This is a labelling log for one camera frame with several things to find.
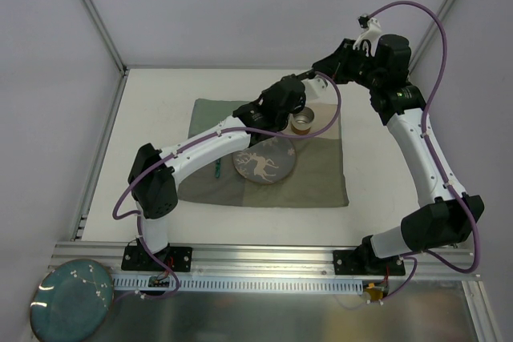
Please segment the metal cup with cork base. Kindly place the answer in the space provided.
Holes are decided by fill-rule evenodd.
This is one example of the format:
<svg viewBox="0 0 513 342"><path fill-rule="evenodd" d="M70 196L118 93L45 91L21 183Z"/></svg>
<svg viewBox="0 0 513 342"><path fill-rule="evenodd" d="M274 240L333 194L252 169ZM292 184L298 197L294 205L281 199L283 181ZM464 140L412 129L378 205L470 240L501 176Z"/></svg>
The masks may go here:
<svg viewBox="0 0 513 342"><path fill-rule="evenodd" d="M304 107L301 111L290 115L290 126L293 133L297 135L307 135L315 119L314 111L309 107Z"/></svg>

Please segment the green beige cloth placemat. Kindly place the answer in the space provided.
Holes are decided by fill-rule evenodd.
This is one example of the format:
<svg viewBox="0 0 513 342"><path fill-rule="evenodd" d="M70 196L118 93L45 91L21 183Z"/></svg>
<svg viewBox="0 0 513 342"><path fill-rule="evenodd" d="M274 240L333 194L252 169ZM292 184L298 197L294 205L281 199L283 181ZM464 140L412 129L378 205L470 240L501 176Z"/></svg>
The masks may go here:
<svg viewBox="0 0 513 342"><path fill-rule="evenodd" d="M221 158L216 179L215 162L188 176L179 186L179 199L190 203L234 207L331 208L346 207L349 197L343 172L341 124L335 122L312 139L291 140L297 153L293 172L274 184L258 184L242 177L232 154Z"/></svg>

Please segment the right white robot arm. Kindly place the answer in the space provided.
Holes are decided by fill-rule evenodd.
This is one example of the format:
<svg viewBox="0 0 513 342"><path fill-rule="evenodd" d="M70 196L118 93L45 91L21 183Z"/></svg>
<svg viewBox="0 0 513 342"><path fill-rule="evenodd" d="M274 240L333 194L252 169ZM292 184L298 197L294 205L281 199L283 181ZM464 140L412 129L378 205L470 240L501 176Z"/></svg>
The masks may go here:
<svg viewBox="0 0 513 342"><path fill-rule="evenodd" d="M370 104L392 134L414 181L418 210L388 231L368 235L341 262L347 268L382 274L401 256L462 243L475 234L484 212L478 195L469 195L445 160L431 129L427 103L409 80L411 49L406 38L385 34L369 40L344 39L313 71L337 84L355 82L370 93Z"/></svg>

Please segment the grey reindeer plate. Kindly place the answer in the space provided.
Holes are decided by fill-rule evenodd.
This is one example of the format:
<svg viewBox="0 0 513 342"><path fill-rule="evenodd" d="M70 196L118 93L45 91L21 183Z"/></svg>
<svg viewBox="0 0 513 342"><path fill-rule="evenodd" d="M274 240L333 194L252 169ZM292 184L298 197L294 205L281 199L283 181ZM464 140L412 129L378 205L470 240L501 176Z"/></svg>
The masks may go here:
<svg viewBox="0 0 513 342"><path fill-rule="evenodd" d="M274 184L287 178L296 165L296 149L289 139L272 137L232 153L236 171L250 182Z"/></svg>

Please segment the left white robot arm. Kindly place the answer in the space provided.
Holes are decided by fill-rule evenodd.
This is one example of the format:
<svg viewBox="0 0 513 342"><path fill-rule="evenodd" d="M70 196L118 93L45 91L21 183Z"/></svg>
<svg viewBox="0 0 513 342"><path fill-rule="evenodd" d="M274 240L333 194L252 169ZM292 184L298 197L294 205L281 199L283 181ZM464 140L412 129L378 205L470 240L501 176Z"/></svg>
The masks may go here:
<svg viewBox="0 0 513 342"><path fill-rule="evenodd" d="M139 260L151 270L167 266L168 232L165 218L178 204L178 187L202 167L256 145L281 137L289 117L316 99L325 82L313 71L287 75L263 90L253 101L234 110L214 127L162 150L142 146L128 177L125 195L136 202Z"/></svg>

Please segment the green handled fork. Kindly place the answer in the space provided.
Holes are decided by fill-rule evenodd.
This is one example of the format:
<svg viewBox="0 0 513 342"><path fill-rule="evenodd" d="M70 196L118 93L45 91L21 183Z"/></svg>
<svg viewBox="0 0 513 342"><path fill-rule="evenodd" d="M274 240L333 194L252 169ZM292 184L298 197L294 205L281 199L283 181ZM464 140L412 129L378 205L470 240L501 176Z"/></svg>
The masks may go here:
<svg viewBox="0 0 513 342"><path fill-rule="evenodd" d="M218 159L216 162L215 162L215 178L216 179L219 179L220 178L220 174L221 174L221 159Z"/></svg>

